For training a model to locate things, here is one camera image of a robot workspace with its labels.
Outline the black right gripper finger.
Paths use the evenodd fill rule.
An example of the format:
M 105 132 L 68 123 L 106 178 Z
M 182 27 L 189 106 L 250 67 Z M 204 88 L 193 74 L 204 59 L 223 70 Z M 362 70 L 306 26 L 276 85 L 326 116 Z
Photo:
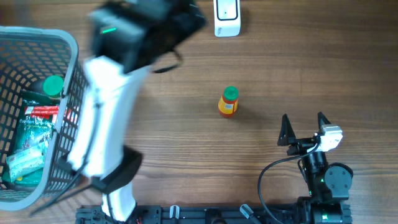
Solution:
M 282 116 L 282 124 L 278 138 L 278 146 L 289 146 L 296 143 L 296 136 L 287 114 Z
M 326 118 L 326 116 L 320 111 L 317 114 L 318 116 L 318 127 L 322 127 L 325 124 L 331 124 L 330 121 Z

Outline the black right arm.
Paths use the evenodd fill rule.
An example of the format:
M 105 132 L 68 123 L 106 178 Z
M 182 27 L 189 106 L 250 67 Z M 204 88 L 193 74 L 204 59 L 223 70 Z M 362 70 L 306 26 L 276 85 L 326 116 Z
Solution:
M 342 129 L 318 113 L 318 132 L 298 139 L 290 120 L 282 116 L 278 146 L 288 146 L 289 156 L 300 156 L 299 170 L 307 183 L 309 196 L 299 197 L 292 209 L 293 223 L 349 224 L 353 222 L 349 199 L 353 170 L 342 163 L 329 163 L 326 153 L 337 148 L 343 139 Z

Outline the orange sauce bottle green cap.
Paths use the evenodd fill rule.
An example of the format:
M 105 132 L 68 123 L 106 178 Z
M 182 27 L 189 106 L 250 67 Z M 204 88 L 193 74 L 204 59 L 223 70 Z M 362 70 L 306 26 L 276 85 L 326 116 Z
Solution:
M 232 117 L 238 108 L 239 90 L 235 86 L 228 86 L 218 102 L 218 111 L 224 118 Z

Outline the teal wet wipes pack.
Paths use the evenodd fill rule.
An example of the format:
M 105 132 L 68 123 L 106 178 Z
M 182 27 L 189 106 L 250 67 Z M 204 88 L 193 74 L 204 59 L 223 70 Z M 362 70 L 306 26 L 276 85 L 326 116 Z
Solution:
M 6 159 L 9 167 L 10 181 L 23 177 L 44 167 L 47 150 L 45 147 L 34 147 L 19 151 Z

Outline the red coffee stick sachet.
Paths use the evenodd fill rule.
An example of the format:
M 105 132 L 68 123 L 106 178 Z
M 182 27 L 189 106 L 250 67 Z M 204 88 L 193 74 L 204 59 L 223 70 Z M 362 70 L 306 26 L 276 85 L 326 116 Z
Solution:
M 31 117 L 38 117 L 43 119 L 50 119 L 53 124 L 57 122 L 59 106 L 27 106 L 24 114 Z M 67 109 L 64 117 L 73 122 L 77 122 L 77 115 L 71 110 Z

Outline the green gloves package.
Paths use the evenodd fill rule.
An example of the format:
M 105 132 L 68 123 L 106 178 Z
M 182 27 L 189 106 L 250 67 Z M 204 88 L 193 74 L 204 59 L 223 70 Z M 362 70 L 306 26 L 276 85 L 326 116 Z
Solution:
M 34 91 L 24 90 L 22 92 L 22 113 L 19 115 L 17 120 L 16 143 L 11 155 L 36 145 L 45 147 L 46 150 L 48 150 L 49 142 L 52 139 L 52 133 L 55 129 L 55 124 L 53 124 L 50 119 L 25 115 L 24 111 L 27 106 L 59 106 L 59 103 L 60 100 L 57 98 L 51 98 Z M 6 170 L 2 175 L 2 180 L 7 184 L 33 187 L 40 183 L 43 169 L 44 167 L 11 182 L 9 167 L 6 163 Z

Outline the green-lidded white jar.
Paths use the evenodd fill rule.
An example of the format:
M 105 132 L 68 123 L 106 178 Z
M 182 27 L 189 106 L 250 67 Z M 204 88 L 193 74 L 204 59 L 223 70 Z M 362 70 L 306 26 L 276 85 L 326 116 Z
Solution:
M 37 80 L 29 87 L 30 91 L 34 91 L 51 98 L 60 98 L 63 90 L 64 79 L 60 76 L 52 75 L 42 80 Z

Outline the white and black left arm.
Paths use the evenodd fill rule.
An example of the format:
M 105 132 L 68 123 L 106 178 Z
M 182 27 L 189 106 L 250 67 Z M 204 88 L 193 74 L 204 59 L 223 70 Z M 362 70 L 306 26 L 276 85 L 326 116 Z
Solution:
M 127 223 L 136 208 L 132 180 L 142 154 L 124 145 L 140 88 L 153 65 L 206 24 L 195 1 L 108 1 L 90 13 L 88 87 L 72 150 L 59 163 L 102 193 L 99 219 Z

